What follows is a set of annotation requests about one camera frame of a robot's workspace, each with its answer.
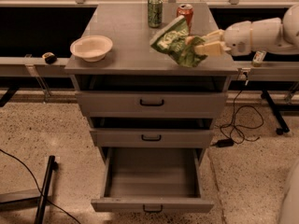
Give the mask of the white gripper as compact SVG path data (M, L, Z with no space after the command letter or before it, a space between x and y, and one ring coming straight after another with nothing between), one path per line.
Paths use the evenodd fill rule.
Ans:
M222 29L203 35L205 44L194 47L198 55L220 56L230 51L233 56L245 56L251 53L251 22L242 21L229 26L225 31Z

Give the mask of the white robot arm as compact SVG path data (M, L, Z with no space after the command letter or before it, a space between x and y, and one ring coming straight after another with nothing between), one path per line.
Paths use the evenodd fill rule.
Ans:
M202 37L194 47L198 55L217 56L229 52L233 56L265 51L278 55L299 52L299 5L290 7L283 19L242 21L225 30L216 30ZM299 224L299 159L293 163L284 187L278 224Z

